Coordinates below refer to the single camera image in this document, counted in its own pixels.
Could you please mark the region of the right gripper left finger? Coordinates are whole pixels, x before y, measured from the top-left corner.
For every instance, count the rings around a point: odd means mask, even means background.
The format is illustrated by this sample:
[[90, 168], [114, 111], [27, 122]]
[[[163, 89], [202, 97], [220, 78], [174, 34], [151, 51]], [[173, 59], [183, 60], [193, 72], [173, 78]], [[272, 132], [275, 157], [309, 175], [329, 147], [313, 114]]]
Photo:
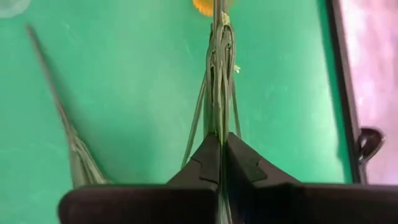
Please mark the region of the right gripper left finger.
[[221, 148], [208, 134], [165, 184], [91, 185], [65, 194], [61, 224], [217, 224]]

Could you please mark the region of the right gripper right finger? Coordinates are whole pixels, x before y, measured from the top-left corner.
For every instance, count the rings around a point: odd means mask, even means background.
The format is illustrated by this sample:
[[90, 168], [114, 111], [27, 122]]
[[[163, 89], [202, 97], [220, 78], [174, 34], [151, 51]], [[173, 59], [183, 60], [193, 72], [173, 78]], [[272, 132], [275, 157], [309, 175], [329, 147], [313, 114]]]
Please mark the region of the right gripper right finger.
[[234, 133], [226, 142], [234, 224], [398, 224], [398, 187], [305, 183]]

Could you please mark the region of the yellow glass vase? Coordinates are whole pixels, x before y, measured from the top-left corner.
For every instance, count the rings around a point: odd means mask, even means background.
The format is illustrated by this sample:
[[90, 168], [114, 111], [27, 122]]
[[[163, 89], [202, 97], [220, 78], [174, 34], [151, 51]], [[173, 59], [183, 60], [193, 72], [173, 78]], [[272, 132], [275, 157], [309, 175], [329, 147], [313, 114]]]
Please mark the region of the yellow glass vase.
[[213, 17], [215, 12], [224, 11], [232, 6], [234, 0], [192, 0], [193, 7], [202, 15]]

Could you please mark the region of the clear glass vase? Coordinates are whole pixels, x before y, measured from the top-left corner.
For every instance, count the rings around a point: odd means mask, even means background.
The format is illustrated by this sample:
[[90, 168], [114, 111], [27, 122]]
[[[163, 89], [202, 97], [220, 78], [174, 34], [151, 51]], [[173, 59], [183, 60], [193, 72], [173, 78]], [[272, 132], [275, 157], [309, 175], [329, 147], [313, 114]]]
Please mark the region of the clear glass vase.
[[22, 14], [27, 10], [30, 2], [31, 0], [0, 0], [0, 19]]

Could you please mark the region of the green table mat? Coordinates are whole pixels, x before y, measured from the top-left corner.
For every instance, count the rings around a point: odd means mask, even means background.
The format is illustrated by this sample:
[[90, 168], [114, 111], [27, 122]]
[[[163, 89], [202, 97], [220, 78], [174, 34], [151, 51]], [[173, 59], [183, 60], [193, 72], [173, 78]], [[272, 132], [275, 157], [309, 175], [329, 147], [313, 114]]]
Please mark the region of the green table mat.
[[[325, 0], [234, 0], [242, 137], [304, 182], [352, 181]], [[0, 19], [0, 224], [58, 224], [68, 144], [29, 41], [79, 137], [115, 184], [181, 167], [211, 19], [192, 0], [31, 0]]]

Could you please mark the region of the wooden table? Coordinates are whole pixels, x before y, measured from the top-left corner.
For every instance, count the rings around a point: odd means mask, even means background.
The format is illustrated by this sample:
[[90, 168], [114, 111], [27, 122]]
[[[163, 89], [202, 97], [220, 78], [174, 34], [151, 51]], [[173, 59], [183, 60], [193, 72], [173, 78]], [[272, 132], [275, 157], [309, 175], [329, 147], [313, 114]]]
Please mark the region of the wooden table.
[[340, 0], [359, 124], [386, 137], [371, 184], [398, 185], [398, 0]]

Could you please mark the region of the black frame hook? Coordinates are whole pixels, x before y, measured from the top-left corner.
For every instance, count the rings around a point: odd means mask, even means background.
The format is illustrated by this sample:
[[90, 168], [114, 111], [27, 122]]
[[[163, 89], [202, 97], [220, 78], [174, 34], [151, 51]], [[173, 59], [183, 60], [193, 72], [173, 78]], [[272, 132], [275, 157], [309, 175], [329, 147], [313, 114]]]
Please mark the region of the black frame hook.
[[383, 147], [386, 141], [385, 134], [378, 128], [361, 128], [358, 138], [359, 163], [368, 163]]

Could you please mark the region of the black table frame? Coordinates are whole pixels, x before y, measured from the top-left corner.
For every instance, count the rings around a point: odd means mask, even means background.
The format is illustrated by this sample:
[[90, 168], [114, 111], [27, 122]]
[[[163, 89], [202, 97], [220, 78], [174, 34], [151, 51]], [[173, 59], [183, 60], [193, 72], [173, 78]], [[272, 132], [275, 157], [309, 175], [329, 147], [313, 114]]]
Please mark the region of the black table frame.
[[367, 184], [366, 169], [359, 161], [361, 127], [358, 123], [356, 111], [340, 0], [325, 0], [325, 7], [335, 61], [351, 176], [354, 183]]

